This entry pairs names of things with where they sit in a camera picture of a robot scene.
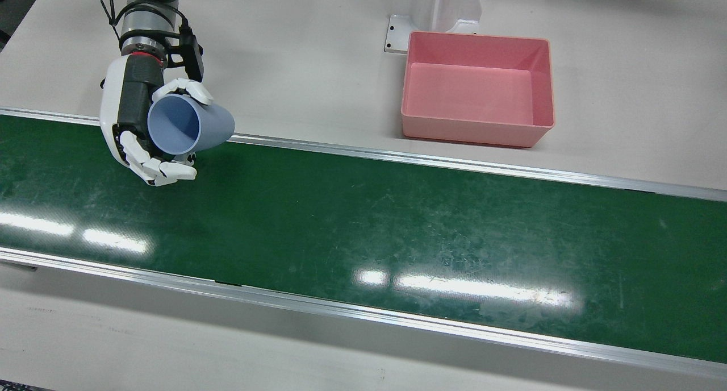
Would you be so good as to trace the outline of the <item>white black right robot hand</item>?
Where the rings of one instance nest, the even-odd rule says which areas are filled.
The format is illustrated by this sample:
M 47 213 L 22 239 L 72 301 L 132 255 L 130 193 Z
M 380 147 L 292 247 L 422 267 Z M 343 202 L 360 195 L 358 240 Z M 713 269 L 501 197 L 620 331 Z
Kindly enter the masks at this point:
M 148 112 L 153 102 L 170 94 L 189 96 L 205 106 L 214 100 L 196 80 L 174 78 L 166 83 L 160 60 L 143 52 L 112 61 L 102 83 L 99 127 L 107 148 L 119 165 L 150 186 L 197 177 L 193 153 L 166 157 L 148 132 Z

